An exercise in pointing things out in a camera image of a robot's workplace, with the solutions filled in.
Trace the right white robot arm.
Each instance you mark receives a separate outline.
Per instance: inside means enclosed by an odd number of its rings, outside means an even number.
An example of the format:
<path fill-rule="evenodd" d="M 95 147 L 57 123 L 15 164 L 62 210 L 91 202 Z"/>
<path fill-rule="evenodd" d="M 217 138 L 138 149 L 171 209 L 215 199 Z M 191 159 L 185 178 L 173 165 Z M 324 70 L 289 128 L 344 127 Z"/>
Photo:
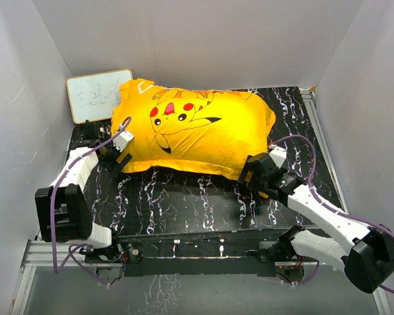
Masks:
<path fill-rule="evenodd" d="M 248 156 L 239 182 L 307 217 L 327 235 L 292 227 L 279 237 L 280 254 L 292 261 L 310 257 L 342 271 L 365 293 L 374 292 L 394 273 L 394 239 L 382 226 L 348 218 L 331 210 L 327 200 L 297 174 L 282 167 L 284 158 L 274 152 Z"/>

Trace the yellow Pikachu pillowcase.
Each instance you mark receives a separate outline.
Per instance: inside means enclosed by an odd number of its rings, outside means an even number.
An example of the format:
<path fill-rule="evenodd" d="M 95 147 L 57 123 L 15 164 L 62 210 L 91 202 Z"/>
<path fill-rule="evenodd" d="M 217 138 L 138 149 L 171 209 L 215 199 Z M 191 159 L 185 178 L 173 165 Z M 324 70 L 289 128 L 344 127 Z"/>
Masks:
<path fill-rule="evenodd" d="M 132 157 L 123 173 L 166 167 L 237 180 L 248 156 L 267 151 L 276 121 L 267 103 L 247 91 L 190 91 L 134 79 L 120 86 L 120 98 L 111 133 L 130 117 L 133 135 L 122 153 Z"/>

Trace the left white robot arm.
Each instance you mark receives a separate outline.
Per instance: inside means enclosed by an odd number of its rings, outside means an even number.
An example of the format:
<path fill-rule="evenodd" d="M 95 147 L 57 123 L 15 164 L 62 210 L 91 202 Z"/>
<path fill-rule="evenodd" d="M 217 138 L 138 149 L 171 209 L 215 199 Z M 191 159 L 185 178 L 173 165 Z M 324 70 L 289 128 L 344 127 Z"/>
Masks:
<path fill-rule="evenodd" d="M 96 150 L 88 147 L 71 150 L 57 178 L 36 191 L 35 205 L 44 242 L 52 245 L 72 242 L 84 248 L 83 254 L 112 263 L 121 259 L 123 247 L 115 232 L 94 222 L 83 194 L 98 164 Z"/>

